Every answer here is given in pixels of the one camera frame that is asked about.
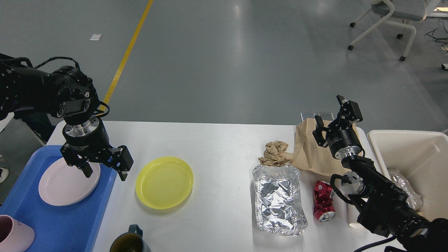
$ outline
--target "pink cup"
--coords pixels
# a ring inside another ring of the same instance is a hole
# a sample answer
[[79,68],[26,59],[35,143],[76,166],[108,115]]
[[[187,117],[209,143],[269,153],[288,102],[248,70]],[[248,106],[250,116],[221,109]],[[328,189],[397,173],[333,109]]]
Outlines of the pink cup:
[[9,215],[0,215],[0,251],[24,252],[34,240],[34,230]]

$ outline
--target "yellow floor line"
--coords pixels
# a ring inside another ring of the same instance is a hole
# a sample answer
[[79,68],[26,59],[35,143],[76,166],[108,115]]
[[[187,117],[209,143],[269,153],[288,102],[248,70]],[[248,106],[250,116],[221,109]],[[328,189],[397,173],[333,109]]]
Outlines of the yellow floor line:
[[146,16],[148,14],[149,9],[151,8],[152,2],[153,2],[153,0],[148,1],[145,11],[143,12],[142,17],[140,18],[140,21],[138,22],[137,28],[135,29],[134,35],[131,38],[131,42],[129,42],[128,48],[126,49],[125,55],[123,56],[123,59],[121,59],[120,66],[118,67],[118,69],[115,73],[115,76],[112,80],[112,83],[109,86],[108,92],[106,93],[106,96],[103,99],[103,102],[106,104],[109,103],[110,98],[115,90],[116,84],[118,83],[118,80],[120,79],[121,73],[123,72],[123,69],[126,66],[126,62],[128,61],[129,55],[131,54],[132,48],[134,47],[135,41],[137,40],[137,37],[138,37],[138,34],[140,33],[140,30],[142,29],[143,23],[145,22]]

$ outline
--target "white bin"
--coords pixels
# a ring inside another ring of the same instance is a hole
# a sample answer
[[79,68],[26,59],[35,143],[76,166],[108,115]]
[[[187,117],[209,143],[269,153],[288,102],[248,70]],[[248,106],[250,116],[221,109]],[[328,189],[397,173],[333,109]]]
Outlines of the white bin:
[[448,218],[448,136],[440,132],[372,130],[367,134],[381,172],[399,170],[422,196],[420,212]]

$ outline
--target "mug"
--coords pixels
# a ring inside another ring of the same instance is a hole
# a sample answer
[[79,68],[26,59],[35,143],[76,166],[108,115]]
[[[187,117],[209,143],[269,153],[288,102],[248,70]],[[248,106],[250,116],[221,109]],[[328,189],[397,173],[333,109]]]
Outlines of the mug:
[[109,252],[151,252],[142,237],[143,231],[138,225],[130,225],[127,233],[115,239]]
[[0,215],[0,251],[24,252],[34,241],[34,230],[9,215]]

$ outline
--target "aluminum foil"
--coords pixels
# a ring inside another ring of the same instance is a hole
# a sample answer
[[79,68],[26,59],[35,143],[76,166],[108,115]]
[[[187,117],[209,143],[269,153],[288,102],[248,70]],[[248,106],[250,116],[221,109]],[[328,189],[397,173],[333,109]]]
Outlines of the aluminum foil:
[[423,206],[422,197],[414,191],[409,181],[399,170],[389,169],[388,171],[391,180],[408,194],[408,199],[406,200],[408,206],[418,211]]
[[300,199],[300,171],[294,166],[257,165],[252,174],[258,227],[277,235],[301,234],[308,222]]

